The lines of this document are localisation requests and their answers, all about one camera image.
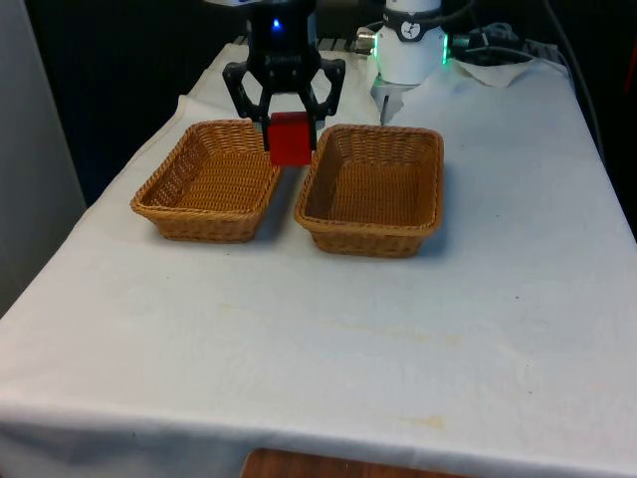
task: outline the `wicker basket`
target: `wicker basket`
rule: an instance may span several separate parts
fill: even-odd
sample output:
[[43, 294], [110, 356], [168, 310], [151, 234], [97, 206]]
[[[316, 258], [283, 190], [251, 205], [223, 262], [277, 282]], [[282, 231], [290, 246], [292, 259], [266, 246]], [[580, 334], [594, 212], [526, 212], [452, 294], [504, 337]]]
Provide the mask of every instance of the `wicker basket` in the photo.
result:
[[247, 242], [280, 176], [249, 121], [201, 122], [186, 131], [130, 207], [168, 239]]
[[337, 125], [320, 139], [295, 216], [326, 252], [408, 257], [440, 226], [442, 199], [440, 134]]

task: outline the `basket rim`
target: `basket rim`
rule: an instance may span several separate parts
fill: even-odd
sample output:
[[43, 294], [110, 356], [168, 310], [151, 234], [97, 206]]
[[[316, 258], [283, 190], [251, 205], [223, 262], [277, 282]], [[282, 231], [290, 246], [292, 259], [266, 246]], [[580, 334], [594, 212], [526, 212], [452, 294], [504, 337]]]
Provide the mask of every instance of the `basket rim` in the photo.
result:
[[[163, 176], [168, 168], [179, 159], [179, 152], [184, 146], [184, 143], [200, 129], [208, 126], [232, 126], [238, 124], [251, 124], [248, 119], [219, 119], [219, 120], [207, 120], [197, 122], [189, 126], [184, 134], [181, 136], [177, 144], [170, 150], [168, 156], [159, 164], [159, 166], [153, 171], [153, 173], [146, 179], [143, 185], [137, 190], [135, 195], [130, 200], [130, 208], [148, 219], [161, 218], [169, 219], [172, 216], [178, 218], [184, 214], [189, 217], [195, 217], [200, 219], [235, 219], [245, 220], [252, 219], [254, 217], [261, 216], [268, 208], [270, 199], [273, 195], [274, 189], [277, 186], [279, 178], [281, 176], [281, 167], [273, 166], [270, 175], [268, 176], [268, 182], [264, 188], [264, 192], [259, 197], [259, 201], [255, 208], [250, 209], [234, 209], [225, 211], [216, 211], [214, 209], [199, 209], [199, 208], [186, 208], [186, 207], [170, 207], [159, 205], [148, 205], [142, 202], [143, 196], [152, 188], [157, 181]], [[211, 157], [218, 155], [228, 154], [245, 154], [245, 155], [262, 155], [267, 154], [265, 151], [215, 151]]]
[[[425, 224], [418, 224], [414, 226], [397, 226], [391, 224], [378, 224], [378, 223], [364, 223], [364, 222], [348, 222], [338, 220], [319, 219], [317, 217], [306, 215], [305, 211], [308, 206], [308, 200], [310, 199], [310, 191], [314, 187], [317, 172], [319, 170], [320, 159], [322, 158], [323, 151], [327, 145], [329, 138], [339, 130], [359, 130], [374, 132], [380, 129], [388, 130], [400, 130], [405, 132], [418, 133], [421, 135], [432, 136], [436, 140], [438, 146], [438, 154], [436, 158], [436, 179], [435, 179], [435, 206], [434, 213], [431, 220]], [[392, 235], [403, 237], [424, 237], [433, 233], [442, 223], [443, 212], [443, 163], [444, 163], [444, 140], [442, 135], [438, 131], [432, 129], [426, 129], [423, 127], [409, 127], [409, 126], [382, 126], [382, 125], [366, 125], [366, 124], [336, 124], [325, 130], [320, 141], [318, 142], [317, 150], [313, 156], [313, 161], [310, 166], [310, 172], [308, 173], [306, 180], [304, 181], [301, 194], [295, 207], [295, 219], [299, 224], [308, 229], [312, 233], [353, 233], [353, 234], [377, 234], [377, 235]]]

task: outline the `cable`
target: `cable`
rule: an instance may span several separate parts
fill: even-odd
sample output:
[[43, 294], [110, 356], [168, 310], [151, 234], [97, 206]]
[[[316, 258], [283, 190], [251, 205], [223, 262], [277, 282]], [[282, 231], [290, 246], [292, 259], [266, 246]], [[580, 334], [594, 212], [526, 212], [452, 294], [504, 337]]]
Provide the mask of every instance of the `cable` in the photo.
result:
[[579, 82], [579, 87], [581, 88], [581, 92], [584, 95], [584, 100], [586, 101], [586, 106], [588, 107], [588, 113], [590, 114], [590, 122], [593, 125], [593, 134], [595, 136], [595, 143], [597, 144], [597, 151], [599, 152], [599, 157], [601, 157], [601, 162], [606, 165], [606, 157], [604, 155], [604, 144], [601, 139], [601, 128], [599, 127], [599, 121], [597, 119], [597, 112], [595, 111], [595, 106], [593, 104], [593, 99], [590, 95], [590, 90], [588, 89], [588, 85], [586, 84], [586, 80], [584, 80], [584, 75], [581, 72], [581, 68], [579, 67], [579, 62], [577, 61], [577, 57], [575, 56], [575, 52], [573, 51], [573, 47], [564, 32], [564, 29], [555, 15], [552, 7], [550, 6], [549, 0], [542, 0], [542, 4], [544, 5], [544, 9], [546, 10], [546, 14], [557, 32], [559, 36], [559, 40], [561, 41], [564, 49], [566, 50], [566, 55], [570, 59], [570, 64], [575, 71], [577, 81]]
[[489, 38], [487, 38], [487, 34], [485, 33], [485, 30], [482, 28], [482, 24], [478, 21], [478, 15], [476, 14], [476, 8], [475, 8], [475, 4], [471, 6], [471, 18], [474, 21], [474, 24], [476, 25], [476, 27], [478, 27], [478, 32], [480, 33], [480, 36], [482, 37], [482, 42], [485, 44], [485, 47], [489, 48]]
[[[524, 57], [527, 60], [539, 60], [543, 63], [546, 63], [547, 65], [551, 66], [552, 68], [558, 70], [560, 73], [564, 74], [564, 71], [559, 67], [559, 65], [557, 63], [552, 62], [551, 60], [547, 60], [546, 58], [540, 58], [540, 57], [536, 57], [530, 53], [526, 53], [526, 52], [521, 52], [520, 50], [514, 50], [513, 48], [505, 48], [505, 47], [496, 47], [496, 46], [490, 46], [490, 47], [480, 47], [480, 48], [472, 48], [471, 50], [465, 50], [465, 53], [483, 53], [483, 52], [502, 52], [502, 53], [511, 53], [511, 54], [515, 54], [518, 55], [520, 57]], [[570, 77], [570, 68], [568, 67], [568, 65], [565, 65], [566, 70], [568, 71], [568, 75]]]

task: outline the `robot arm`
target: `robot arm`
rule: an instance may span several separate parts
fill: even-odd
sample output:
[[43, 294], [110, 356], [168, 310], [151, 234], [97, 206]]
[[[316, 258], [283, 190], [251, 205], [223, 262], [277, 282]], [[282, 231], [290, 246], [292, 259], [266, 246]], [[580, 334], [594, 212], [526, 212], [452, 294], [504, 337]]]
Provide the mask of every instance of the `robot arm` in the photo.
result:
[[[317, 123], [335, 115], [345, 78], [345, 61], [323, 59], [317, 49], [314, 16], [317, 0], [208, 1], [226, 6], [245, 5], [248, 14], [248, 60], [230, 63], [223, 72], [239, 116], [260, 127], [265, 150], [269, 150], [272, 95], [296, 93], [308, 114], [310, 147], [316, 148]], [[317, 101], [311, 84], [318, 70], [323, 70], [331, 83], [331, 91], [323, 103]], [[258, 105], [251, 102], [244, 90], [243, 78], [247, 72], [263, 87]]]

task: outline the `white cloth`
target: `white cloth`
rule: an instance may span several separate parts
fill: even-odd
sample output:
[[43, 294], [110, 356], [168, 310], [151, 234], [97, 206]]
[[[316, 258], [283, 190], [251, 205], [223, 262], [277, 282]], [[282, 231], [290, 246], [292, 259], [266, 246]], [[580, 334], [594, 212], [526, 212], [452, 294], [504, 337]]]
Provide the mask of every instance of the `white cloth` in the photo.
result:
[[[637, 476], [637, 248], [568, 81], [441, 70], [407, 95], [395, 121], [446, 142], [445, 222], [418, 257], [320, 252], [294, 170], [254, 243], [166, 241], [128, 201], [190, 124], [230, 115], [237, 51], [0, 321], [0, 473], [236, 478], [272, 447]], [[340, 120], [371, 121], [355, 96]]]

